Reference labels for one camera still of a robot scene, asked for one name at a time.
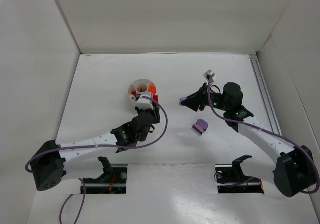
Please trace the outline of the small lilac lego brick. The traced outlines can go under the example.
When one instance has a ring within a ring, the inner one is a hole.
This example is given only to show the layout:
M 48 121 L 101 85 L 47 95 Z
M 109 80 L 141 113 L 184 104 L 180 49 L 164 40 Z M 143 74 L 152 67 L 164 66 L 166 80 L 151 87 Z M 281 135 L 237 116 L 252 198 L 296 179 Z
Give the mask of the small lilac lego brick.
M 184 106 L 184 105 L 183 105 L 183 102 L 184 102 L 186 99 L 187 99 L 186 97 L 180 98 L 180 99 L 179 99 L 179 105 L 183 107 L 183 106 Z

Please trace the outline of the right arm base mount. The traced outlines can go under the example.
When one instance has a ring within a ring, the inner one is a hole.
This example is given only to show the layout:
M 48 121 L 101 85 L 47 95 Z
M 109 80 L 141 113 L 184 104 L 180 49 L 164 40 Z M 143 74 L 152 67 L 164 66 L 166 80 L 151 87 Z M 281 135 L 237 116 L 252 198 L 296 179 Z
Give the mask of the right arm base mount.
M 262 181 L 243 173 L 241 164 L 251 155 L 235 159 L 231 164 L 215 164 L 214 179 L 218 194 L 264 194 Z

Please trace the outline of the red lego brick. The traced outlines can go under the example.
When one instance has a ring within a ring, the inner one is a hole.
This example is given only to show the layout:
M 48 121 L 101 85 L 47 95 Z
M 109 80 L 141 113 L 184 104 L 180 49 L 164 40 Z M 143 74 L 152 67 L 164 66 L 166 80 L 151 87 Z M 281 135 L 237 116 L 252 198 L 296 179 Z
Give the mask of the red lego brick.
M 156 101 L 156 102 L 158 102 L 158 101 L 159 101 L 158 95 L 154 95 L 154 96 L 153 96 L 153 100 Z

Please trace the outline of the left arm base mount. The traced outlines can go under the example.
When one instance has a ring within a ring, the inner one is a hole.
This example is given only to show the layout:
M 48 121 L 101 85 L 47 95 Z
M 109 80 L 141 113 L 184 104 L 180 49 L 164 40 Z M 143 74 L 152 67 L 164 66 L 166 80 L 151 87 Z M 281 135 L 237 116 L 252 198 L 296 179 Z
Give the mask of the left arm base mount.
M 80 186 L 80 193 L 89 195 L 122 195 L 127 193 L 127 165 L 113 165 L 113 174 L 108 174 L 106 177 L 85 178 L 85 188 L 83 184 Z

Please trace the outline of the orange round lego piece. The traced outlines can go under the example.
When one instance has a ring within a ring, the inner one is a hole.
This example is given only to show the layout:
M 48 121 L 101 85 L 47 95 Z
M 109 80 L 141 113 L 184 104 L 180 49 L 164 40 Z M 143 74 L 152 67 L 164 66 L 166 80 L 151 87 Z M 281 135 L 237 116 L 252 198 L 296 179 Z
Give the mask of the orange round lego piece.
M 152 93 L 153 95 L 156 95 L 156 93 L 157 93 L 156 87 L 155 87 L 155 86 L 152 86 L 152 85 L 150 85 L 150 86 L 148 87 L 148 91 L 149 91 L 150 93 Z

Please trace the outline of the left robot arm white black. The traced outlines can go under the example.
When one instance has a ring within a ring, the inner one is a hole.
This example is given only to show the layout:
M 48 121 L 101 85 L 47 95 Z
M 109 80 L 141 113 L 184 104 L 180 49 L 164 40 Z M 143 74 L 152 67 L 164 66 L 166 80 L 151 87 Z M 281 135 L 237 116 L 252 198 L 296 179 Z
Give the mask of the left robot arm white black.
M 136 108 L 137 116 L 130 122 L 112 129 L 93 139 L 69 144 L 57 144 L 55 140 L 45 142 L 32 157 L 27 167 L 31 170 L 36 189 L 47 191 L 69 179 L 91 179 L 85 161 L 98 159 L 103 173 L 97 177 L 102 182 L 112 175 L 108 155 L 137 149 L 139 142 L 146 141 L 148 134 L 160 123 L 160 108 Z

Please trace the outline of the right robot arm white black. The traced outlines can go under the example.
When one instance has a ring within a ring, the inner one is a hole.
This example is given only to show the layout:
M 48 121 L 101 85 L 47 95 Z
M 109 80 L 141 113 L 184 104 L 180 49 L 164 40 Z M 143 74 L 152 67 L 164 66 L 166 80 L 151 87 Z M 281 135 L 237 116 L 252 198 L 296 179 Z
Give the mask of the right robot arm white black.
M 268 180 L 288 198 L 299 193 L 317 193 L 320 174 L 311 150 L 264 128 L 254 114 L 243 106 L 244 94 L 237 83 L 228 82 L 217 91 L 213 90 L 214 87 L 213 84 L 204 83 L 197 92 L 182 97 L 179 105 L 195 112 L 202 112 L 206 107 L 210 107 L 214 113 L 223 111 L 220 119 L 272 160 L 270 166 L 261 162 L 253 163 L 249 162 L 252 156 L 246 154 L 231 164 L 217 165 L 215 178 L 222 185 L 218 190 L 227 193 L 227 189 L 234 191 L 238 186 L 250 182 Z

